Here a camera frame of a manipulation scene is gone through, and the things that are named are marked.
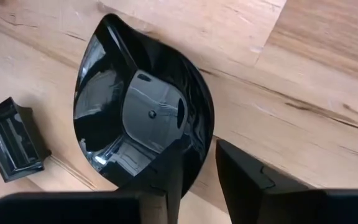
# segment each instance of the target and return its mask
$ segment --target light wood grain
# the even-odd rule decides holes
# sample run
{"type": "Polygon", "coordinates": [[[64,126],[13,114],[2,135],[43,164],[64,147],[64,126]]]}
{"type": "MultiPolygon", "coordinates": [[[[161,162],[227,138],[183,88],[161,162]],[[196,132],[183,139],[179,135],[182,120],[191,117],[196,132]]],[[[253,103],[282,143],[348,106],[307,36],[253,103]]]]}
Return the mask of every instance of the light wood grain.
{"type": "MultiPolygon", "coordinates": [[[[13,96],[32,107],[53,152],[39,174],[0,178],[0,196],[116,189],[83,157],[72,124],[77,69],[109,12],[194,61],[213,96],[218,138],[312,187],[358,188],[358,16],[345,15],[358,3],[284,4],[0,0],[0,102],[13,96]]],[[[179,221],[229,223],[226,212],[212,146],[179,221]]]]}
{"type": "Polygon", "coordinates": [[[358,78],[358,1],[288,0],[270,43],[358,78]]]}

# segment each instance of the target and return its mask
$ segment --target wooden surface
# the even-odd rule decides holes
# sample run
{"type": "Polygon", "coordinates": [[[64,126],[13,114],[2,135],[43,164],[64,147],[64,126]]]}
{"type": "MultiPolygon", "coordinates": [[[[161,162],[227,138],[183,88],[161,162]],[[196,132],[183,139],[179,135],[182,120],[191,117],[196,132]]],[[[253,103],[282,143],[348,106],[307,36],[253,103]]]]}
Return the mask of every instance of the wooden surface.
{"type": "MultiPolygon", "coordinates": [[[[215,136],[312,187],[358,187],[358,1],[0,0],[0,102],[32,107],[53,153],[43,172],[0,177],[0,197],[116,189],[88,164],[72,123],[77,69],[110,12],[199,66],[215,136]]],[[[230,223],[213,145],[179,221],[230,223]]]]}

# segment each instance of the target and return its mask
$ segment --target glossy black cone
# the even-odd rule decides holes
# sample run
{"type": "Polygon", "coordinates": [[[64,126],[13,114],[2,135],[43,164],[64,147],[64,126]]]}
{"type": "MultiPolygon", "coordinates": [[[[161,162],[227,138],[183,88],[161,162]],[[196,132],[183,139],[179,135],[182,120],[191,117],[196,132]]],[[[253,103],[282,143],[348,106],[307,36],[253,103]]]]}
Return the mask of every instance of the glossy black cone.
{"type": "Polygon", "coordinates": [[[185,56],[109,14],[81,63],[74,127],[87,160],[119,187],[178,140],[184,195],[209,149],[213,102],[185,56]]]}

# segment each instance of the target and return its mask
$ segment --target black plastic part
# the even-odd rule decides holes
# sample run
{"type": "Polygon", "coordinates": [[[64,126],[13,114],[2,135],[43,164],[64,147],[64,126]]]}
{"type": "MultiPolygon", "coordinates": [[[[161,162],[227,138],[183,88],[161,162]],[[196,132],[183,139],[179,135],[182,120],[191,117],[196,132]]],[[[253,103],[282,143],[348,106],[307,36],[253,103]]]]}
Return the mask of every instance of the black plastic part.
{"type": "Polygon", "coordinates": [[[50,155],[33,120],[31,108],[8,98],[0,103],[0,173],[9,182],[44,169],[50,155]]]}
{"type": "Polygon", "coordinates": [[[25,193],[0,199],[0,223],[176,224],[183,170],[172,143],[115,192],[25,193]]]}
{"type": "Polygon", "coordinates": [[[89,163],[119,187],[180,141],[184,195],[208,153],[214,108],[184,55],[109,14],[81,62],[73,119],[89,163]]]}
{"type": "Polygon", "coordinates": [[[358,223],[358,190],[309,189],[223,140],[216,163],[233,224],[358,223]]]}

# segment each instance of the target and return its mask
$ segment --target small black plastic piece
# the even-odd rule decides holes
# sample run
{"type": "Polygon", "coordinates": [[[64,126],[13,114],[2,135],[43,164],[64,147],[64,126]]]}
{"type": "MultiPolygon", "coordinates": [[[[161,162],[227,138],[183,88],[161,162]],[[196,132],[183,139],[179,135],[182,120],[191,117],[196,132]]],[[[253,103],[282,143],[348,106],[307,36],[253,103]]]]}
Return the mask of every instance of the small black plastic piece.
{"type": "Polygon", "coordinates": [[[50,154],[31,108],[15,104],[11,97],[0,103],[0,173],[4,181],[43,170],[42,162],[50,154]]]}

